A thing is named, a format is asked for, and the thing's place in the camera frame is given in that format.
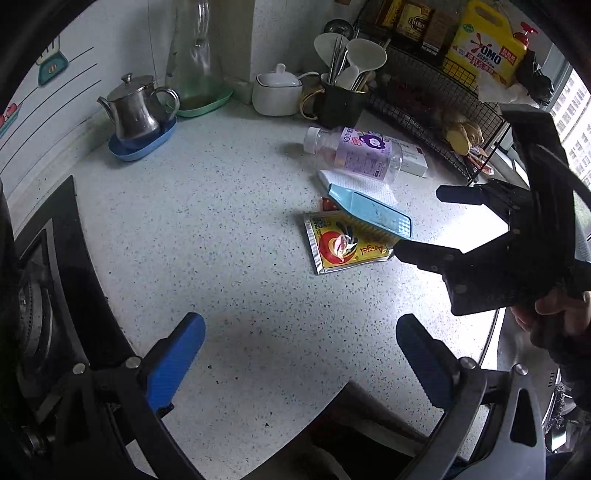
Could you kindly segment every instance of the stainless steel teapot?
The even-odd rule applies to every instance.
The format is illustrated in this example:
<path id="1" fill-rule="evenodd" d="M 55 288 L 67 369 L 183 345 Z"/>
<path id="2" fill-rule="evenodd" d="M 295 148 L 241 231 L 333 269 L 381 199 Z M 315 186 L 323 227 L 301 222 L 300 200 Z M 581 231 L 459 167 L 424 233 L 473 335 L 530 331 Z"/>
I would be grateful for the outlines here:
<path id="1" fill-rule="evenodd" d="M 172 88 L 154 88 L 154 77 L 133 77 L 127 73 L 121 77 L 123 84 L 115 88 L 107 98 L 96 100 L 106 110 L 115 124 L 115 135 L 126 147 L 142 148 L 160 134 L 162 125 L 174 117 L 180 107 L 178 94 Z M 174 101 L 172 113 L 168 113 L 156 94 L 168 93 Z"/>

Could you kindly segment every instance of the chopsticks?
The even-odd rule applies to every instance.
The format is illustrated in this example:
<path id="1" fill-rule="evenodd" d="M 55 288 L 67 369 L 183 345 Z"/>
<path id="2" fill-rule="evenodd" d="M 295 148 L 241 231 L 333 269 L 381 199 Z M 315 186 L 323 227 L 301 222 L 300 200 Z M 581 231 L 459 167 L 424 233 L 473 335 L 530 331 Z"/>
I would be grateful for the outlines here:
<path id="1" fill-rule="evenodd" d="M 339 37 L 338 40 L 335 40 L 335 49 L 333 50 L 329 76 L 327 78 L 328 84 L 334 85 L 336 83 L 336 79 L 343 71 L 343 68 L 345 68 L 347 53 L 347 47 L 343 48 L 343 37 Z"/>

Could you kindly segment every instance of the human hand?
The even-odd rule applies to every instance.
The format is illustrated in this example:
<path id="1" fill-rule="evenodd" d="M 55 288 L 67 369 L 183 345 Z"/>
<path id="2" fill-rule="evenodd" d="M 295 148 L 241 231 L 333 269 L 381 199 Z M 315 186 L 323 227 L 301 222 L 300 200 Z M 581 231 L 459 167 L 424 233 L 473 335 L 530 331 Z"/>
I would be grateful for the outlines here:
<path id="1" fill-rule="evenodd" d="M 569 336 L 585 333 L 591 322 L 591 293 L 584 293 L 584 300 L 570 298 L 565 290 L 554 287 L 545 297 L 535 302 L 535 313 L 523 305 L 511 307 L 517 324 L 529 332 L 538 315 L 564 312 L 564 332 Z"/>

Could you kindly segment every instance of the yellow sauce packet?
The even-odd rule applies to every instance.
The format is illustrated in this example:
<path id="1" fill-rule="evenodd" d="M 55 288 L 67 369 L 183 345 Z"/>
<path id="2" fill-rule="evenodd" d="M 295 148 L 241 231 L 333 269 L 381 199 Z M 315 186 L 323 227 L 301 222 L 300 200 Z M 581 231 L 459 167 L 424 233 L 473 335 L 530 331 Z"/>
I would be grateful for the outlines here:
<path id="1" fill-rule="evenodd" d="M 392 255 L 391 239 L 341 210 L 308 213 L 304 224 L 318 274 L 385 261 Z"/>

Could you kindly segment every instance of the building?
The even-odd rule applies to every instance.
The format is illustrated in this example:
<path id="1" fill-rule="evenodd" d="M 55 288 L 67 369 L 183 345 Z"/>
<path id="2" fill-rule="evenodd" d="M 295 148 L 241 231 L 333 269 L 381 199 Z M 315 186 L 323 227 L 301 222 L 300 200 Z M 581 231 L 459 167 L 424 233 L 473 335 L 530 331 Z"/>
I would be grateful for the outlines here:
<path id="1" fill-rule="evenodd" d="M 574 70 L 551 114 L 570 168 L 591 186 L 591 95 Z"/>

